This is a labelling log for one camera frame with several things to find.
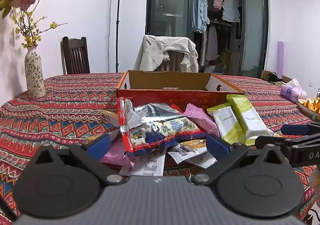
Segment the pink snack packet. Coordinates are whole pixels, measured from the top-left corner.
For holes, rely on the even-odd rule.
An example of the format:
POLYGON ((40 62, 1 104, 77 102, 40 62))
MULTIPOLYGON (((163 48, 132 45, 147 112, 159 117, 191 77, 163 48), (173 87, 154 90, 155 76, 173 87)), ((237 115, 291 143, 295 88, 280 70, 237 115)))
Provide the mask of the pink snack packet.
POLYGON ((112 143, 111 148, 100 160, 104 164, 112 164, 126 167, 134 167, 137 159, 129 157, 121 136, 118 136, 112 143))
POLYGON ((216 135, 217 137, 220 136, 217 124, 204 112, 203 109, 189 103, 183 114, 198 127, 204 129, 208 134, 216 135))

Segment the white cracker snack packet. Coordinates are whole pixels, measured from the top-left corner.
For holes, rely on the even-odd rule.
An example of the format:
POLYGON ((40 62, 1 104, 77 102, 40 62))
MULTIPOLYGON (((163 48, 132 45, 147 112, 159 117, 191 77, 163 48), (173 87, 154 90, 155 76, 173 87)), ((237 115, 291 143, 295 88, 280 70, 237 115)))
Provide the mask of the white cracker snack packet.
POLYGON ((204 169, 217 162, 216 158, 208 152, 205 139, 179 143, 168 151, 168 154, 176 164, 187 162, 204 169))

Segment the green white snack bar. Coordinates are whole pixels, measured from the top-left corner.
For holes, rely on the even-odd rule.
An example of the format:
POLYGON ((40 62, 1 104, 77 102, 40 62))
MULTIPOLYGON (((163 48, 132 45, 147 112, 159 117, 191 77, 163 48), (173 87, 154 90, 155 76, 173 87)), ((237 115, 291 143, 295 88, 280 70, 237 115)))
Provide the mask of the green white snack bar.
POLYGON ((253 146, 259 136, 270 136, 269 129, 245 95, 228 94, 227 100, 233 108, 238 122, 244 130, 247 146, 253 146))
POLYGON ((219 130, 220 137, 224 141, 230 144, 245 143, 245 133, 240 126, 229 102, 208 108, 207 112, 211 117, 213 117, 219 130))

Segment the large red blue snack bag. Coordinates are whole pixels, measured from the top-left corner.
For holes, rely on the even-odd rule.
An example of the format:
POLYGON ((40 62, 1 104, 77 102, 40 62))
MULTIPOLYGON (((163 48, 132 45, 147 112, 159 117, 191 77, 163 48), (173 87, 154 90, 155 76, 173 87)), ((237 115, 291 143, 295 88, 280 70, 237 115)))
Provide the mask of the large red blue snack bag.
POLYGON ((134 106, 130 99, 117 99, 120 133, 130 157, 167 149, 181 142, 203 139, 207 132, 183 115, 175 105, 147 103, 134 106))

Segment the plate of yellow chips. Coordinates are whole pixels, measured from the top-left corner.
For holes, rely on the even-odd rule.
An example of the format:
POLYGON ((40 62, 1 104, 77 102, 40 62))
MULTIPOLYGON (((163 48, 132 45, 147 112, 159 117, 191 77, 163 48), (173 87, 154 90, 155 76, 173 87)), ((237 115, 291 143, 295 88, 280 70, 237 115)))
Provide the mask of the plate of yellow chips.
POLYGON ((306 114, 319 118, 319 98, 298 99, 299 108, 306 114))

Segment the colourful patterned tablecloth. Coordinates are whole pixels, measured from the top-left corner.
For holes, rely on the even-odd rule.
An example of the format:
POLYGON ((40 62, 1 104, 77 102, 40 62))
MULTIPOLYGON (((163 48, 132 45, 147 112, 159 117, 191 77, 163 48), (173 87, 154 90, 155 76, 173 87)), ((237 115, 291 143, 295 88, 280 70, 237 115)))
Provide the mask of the colourful patterned tablecloth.
MULTIPOLYGON (((62 149, 88 137, 114 131, 101 110, 116 111, 120 73, 58 75, 45 80, 46 95, 31 100, 21 93, 1 105, 1 198, 19 215, 12 189, 44 143, 62 149)), ((280 95, 275 85, 253 77, 225 76, 242 89, 268 128, 310 120, 280 95)))

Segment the cardboard box on floor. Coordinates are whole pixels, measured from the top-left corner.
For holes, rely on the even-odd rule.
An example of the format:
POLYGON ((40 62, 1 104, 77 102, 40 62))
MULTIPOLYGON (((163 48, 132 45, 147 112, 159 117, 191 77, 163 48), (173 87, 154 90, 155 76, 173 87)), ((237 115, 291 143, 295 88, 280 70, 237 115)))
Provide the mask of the cardboard box on floor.
POLYGON ((278 87, 281 87, 282 85, 291 81, 291 78, 285 75, 283 75, 282 77, 278 77, 275 73, 269 70, 263 70, 261 72, 261 79, 269 83, 272 83, 278 87))

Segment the red cardboard snack box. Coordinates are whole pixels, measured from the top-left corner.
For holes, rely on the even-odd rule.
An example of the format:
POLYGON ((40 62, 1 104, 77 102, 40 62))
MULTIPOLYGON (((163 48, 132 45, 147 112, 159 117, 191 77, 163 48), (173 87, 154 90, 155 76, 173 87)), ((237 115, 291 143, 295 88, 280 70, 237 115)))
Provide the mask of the red cardboard snack box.
POLYGON ((244 94, 242 89, 213 73, 137 70, 125 72, 116 92, 118 98, 128 98, 134 106, 159 102, 174 104, 183 111, 189 103, 206 110, 225 103, 228 94, 244 94))

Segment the purple rolled yoga mat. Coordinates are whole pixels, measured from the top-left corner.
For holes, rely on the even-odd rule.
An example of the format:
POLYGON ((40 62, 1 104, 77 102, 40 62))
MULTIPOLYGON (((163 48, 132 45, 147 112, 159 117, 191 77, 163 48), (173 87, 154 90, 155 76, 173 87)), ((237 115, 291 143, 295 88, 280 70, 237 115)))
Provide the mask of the purple rolled yoga mat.
POLYGON ((277 77, 283 78, 283 67, 284 67, 284 42, 278 42, 278 53, 277 53, 277 77))

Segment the floral ceramic vase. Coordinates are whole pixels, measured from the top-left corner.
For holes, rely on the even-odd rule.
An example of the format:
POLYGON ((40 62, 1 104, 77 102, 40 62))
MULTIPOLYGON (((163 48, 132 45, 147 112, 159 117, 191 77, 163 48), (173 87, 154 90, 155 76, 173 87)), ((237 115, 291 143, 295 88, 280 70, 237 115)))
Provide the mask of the floral ceramic vase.
POLYGON ((37 46, 27 47, 24 58, 26 84, 32 99, 39 99, 46 95, 41 57, 36 49, 37 46))

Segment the chair with beige jacket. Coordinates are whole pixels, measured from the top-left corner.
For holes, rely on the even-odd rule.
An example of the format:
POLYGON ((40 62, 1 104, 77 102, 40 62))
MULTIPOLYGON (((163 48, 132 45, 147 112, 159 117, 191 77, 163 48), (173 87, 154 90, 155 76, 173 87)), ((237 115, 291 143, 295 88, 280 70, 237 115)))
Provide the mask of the chair with beige jacket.
POLYGON ((160 72, 180 72, 184 54, 176 51, 169 51, 168 55, 169 58, 163 60, 157 70, 160 72))

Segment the dark wooden chair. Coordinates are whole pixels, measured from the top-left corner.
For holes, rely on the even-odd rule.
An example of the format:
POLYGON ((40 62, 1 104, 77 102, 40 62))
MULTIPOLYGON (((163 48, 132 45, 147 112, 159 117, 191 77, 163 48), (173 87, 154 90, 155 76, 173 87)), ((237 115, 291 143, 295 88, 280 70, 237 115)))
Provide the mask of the dark wooden chair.
POLYGON ((61 41, 63 57, 65 59, 67 74, 89 74, 89 59, 87 50, 87 39, 82 37, 62 38, 61 41))

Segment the beige jacket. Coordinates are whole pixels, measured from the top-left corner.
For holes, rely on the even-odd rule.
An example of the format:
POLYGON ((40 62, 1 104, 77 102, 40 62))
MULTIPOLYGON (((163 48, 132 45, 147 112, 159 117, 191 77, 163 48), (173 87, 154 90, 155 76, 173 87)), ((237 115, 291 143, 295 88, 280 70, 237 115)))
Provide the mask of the beige jacket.
POLYGON ((134 70, 158 71, 157 68, 168 59, 169 51, 183 53, 181 72, 197 73, 199 64, 196 45, 187 37, 168 37, 144 35, 140 46, 134 70))

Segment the black framed glass sliding door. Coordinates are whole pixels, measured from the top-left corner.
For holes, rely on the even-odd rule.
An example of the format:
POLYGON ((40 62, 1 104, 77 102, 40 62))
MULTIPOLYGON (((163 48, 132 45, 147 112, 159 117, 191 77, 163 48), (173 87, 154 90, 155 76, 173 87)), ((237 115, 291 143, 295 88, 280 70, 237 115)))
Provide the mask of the black framed glass sliding door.
POLYGON ((147 0, 146 33, 190 38, 200 72, 259 77, 268 0, 147 0))

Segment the white hanging top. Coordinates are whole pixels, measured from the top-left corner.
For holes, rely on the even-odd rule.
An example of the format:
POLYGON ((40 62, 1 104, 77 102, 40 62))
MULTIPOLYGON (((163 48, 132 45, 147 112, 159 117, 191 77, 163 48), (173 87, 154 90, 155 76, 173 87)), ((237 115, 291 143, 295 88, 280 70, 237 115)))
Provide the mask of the white hanging top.
POLYGON ((222 19, 231 23, 240 22, 239 0, 223 0, 222 19))

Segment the light blue hanging shirt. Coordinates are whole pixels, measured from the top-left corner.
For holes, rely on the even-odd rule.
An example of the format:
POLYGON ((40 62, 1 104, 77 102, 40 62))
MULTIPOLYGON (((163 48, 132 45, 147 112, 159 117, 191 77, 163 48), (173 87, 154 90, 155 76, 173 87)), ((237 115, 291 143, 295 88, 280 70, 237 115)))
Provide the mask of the light blue hanging shirt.
POLYGON ((204 33, 209 23, 208 0, 193 0, 193 31, 204 33))

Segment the yellow flower branches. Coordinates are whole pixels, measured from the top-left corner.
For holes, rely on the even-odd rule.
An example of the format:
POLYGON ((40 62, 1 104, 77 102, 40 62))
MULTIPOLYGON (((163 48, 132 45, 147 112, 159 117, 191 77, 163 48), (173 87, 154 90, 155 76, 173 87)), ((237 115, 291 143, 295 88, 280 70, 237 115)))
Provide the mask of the yellow flower branches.
POLYGON ((22 11, 18 13, 12 12, 12 21, 15 24, 14 32, 16 36, 22 36, 23 41, 21 46, 23 48, 29 48, 37 46, 41 42, 41 35, 50 30, 57 29, 67 23, 56 23, 55 21, 50 22, 46 28, 40 29, 39 23, 47 19, 47 16, 39 17, 38 19, 33 18, 33 11, 22 11))

